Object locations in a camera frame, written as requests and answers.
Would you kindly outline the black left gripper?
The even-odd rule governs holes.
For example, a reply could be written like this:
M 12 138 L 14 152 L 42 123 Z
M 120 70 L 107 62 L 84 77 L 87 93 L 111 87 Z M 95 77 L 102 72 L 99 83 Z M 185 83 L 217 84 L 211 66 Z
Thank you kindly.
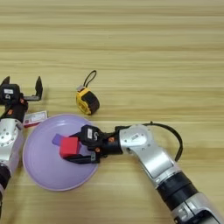
M 7 76 L 0 84 L 0 87 L 3 84 L 9 84 L 9 83 L 10 83 L 10 76 Z M 20 98 L 18 102 L 7 103 L 5 105 L 5 111 L 0 116 L 0 119 L 4 118 L 16 119 L 22 123 L 25 118 L 25 113 L 28 109 L 28 102 L 38 102 L 42 99 L 43 85 L 40 77 L 38 77 L 36 81 L 35 91 L 36 94 L 33 94 L 31 96 L 25 96 L 24 99 Z

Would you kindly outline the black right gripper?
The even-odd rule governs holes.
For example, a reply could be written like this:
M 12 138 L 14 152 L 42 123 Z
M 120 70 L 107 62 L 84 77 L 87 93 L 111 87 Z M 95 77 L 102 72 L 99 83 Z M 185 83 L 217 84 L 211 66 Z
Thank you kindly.
M 69 137 L 81 137 L 81 133 L 75 133 Z M 123 150 L 120 144 L 120 137 L 117 131 L 112 133 L 99 133 L 97 138 L 87 145 L 87 149 L 91 151 L 90 155 L 83 156 L 81 154 L 75 154 L 66 157 L 66 161 L 84 165 L 95 164 L 99 162 L 101 158 L 106 158 L 108 155 L 121 155 Z

